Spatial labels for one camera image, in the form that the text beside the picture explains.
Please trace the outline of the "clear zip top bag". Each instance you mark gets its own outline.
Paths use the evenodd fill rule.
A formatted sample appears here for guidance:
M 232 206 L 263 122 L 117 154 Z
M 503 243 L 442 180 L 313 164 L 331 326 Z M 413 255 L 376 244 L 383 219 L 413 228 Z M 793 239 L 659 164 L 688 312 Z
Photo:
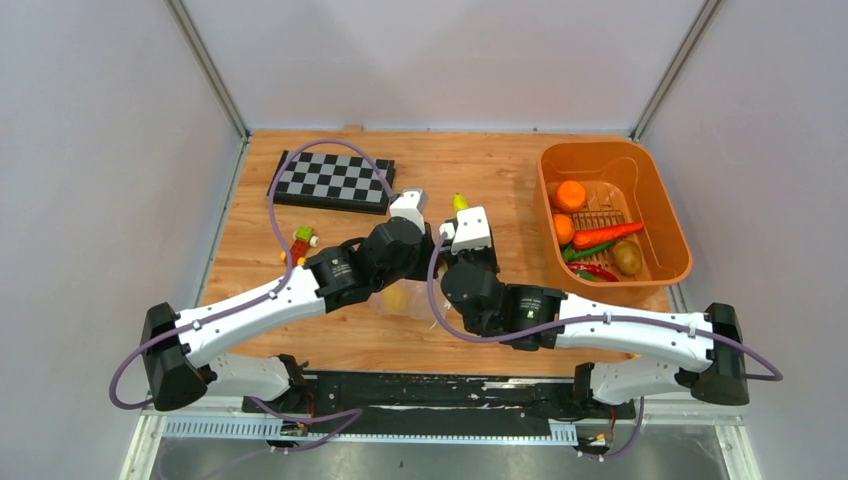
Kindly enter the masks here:
M 373 294 L 369 307 L 379 315 L 402 317 L 437 325 L 425 281 L 402 279 Z

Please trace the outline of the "yellow toy banana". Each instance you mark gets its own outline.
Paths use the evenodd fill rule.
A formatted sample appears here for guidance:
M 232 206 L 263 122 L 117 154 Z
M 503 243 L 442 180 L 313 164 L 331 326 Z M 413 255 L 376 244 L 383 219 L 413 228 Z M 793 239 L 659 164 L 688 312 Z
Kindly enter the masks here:
M 452 208 L 455 214 L 470 207 L 468 200 L 462 194 L 455 193 L 452 199 Z

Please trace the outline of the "yellow wrinkled round fruit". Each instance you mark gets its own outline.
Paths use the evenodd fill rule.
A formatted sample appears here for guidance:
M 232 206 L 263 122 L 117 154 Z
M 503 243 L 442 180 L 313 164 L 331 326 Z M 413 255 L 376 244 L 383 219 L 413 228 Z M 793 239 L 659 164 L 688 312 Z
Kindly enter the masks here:
M 383 292 L 383 307 L 390 315 L 403 315 L 408 309 L 409 295 L 404 285 L 395 284 Z

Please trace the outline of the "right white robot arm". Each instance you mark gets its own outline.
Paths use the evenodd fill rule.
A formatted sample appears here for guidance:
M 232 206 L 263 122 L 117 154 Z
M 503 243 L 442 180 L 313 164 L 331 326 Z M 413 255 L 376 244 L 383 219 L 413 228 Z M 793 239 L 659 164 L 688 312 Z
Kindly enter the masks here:
M 595 348 L 632 354 L 617 363 L 590 361 L 575 369 L 571 403 L 584 417 L 633 398 L 687 391 L 704 403 L 749 403 L 741 330 L 735 309 L 713 303 L 704 312 L 661 313 L 590 300 L 497 277 L 491 249 L 453 254 L 441 290 L 464 323 L 462 338 L 516 350 Z

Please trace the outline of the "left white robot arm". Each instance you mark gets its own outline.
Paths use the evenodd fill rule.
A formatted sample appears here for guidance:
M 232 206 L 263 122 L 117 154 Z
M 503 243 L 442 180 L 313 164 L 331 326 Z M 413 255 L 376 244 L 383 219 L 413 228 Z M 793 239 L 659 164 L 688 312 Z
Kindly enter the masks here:
M 364 303 L 401 279 L 422 280 L 433 249 L 430 225 L 392 217 L 368 236 L 324 248 L 283 277 L 224 301 L 182 311 L 167 302 L 149 308 L 141 359 L 153 406 L 173 411 L 230 390 L 269 400 L 283 413 L 298 411 L 307 389 L 291 376 L 292 356 L 259 359 L 230 349 L 295 321 Z

